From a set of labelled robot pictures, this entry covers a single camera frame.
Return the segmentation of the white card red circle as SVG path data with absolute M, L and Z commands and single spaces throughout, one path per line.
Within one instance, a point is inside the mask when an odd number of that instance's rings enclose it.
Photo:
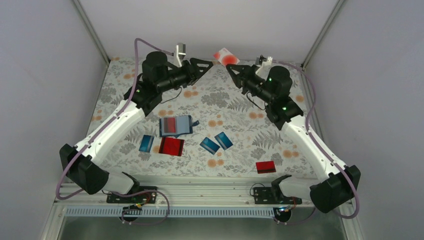
M 240 62 L 240 60 L 225 47 L 217 51 L 213 57 L 223 66 L 227 66 L 228 64 L 237 65 Z

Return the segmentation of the dark blue card holder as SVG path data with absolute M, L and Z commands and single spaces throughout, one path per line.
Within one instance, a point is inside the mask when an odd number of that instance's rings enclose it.
M 164 118 L 175 118 L 176 119 L 176 133 L 164 133 Z M 160 137 L 175 137 L 178 138 L 181 135 L 189 135 L 193 133 L 193 128 L 198 126 L 200 122 L 198 120 L 193 121 L 191 115 L 181 115 L 181 116 L 168 116 L 162 117 L 159 120 L 159 136 Z

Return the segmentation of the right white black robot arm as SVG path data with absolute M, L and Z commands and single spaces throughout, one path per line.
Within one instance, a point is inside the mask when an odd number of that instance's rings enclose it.
M 257 75 L 256 65 L 226 66 L 235 86 L 242 94 L 251 94 L 265 103 L 266 116 L 271 123 L 288 136 L 311 165 L 316 179 L 297 178 L 285 175 L 271 185 L 271 198 L 278 204 L 289 197 L 311 201 L 322 213 L 328 213 L 345 202 L 354 199 L 355 217 L 360 208 L 357 188 L 361 178 L 360 170 L 346 165 L 325 145 L 309 125 L 309 118 L 290 97 L 293 84 L 290 72 L 283 66 L 273 66 L 267 78 Z

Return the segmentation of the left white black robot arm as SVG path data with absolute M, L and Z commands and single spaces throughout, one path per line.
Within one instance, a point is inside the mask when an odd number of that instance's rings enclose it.
M 117 192 L 131 203 L 139 197 L 138 181 L 127 173 L 111 173 L 100 167 L 110 149 L 138 122 L 162 102 L 164 92 L 194 85 L 213 62 L 198 58 L 183 60 L 180 66 L 168 61 L 160 51 L 150 52 L 135 64 L 134 83 L 113 113 L 86 138 L 59 150 L 63 177 L 79 186 L 77 193 Z

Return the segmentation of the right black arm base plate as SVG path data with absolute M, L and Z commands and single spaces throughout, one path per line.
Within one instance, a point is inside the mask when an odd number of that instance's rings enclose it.
M 256 205 L 301 205 L 301 198 L 274 196 L 270 187 L 254 187 L 253 198 Z

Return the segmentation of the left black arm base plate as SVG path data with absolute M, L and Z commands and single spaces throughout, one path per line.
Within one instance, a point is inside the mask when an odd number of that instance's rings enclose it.
M 108 192 L 106 202 L 108 204 L 154 204 L 156 202 L 156 192 L 147 192 L 135 196 L 118 196 L 114 193 Z

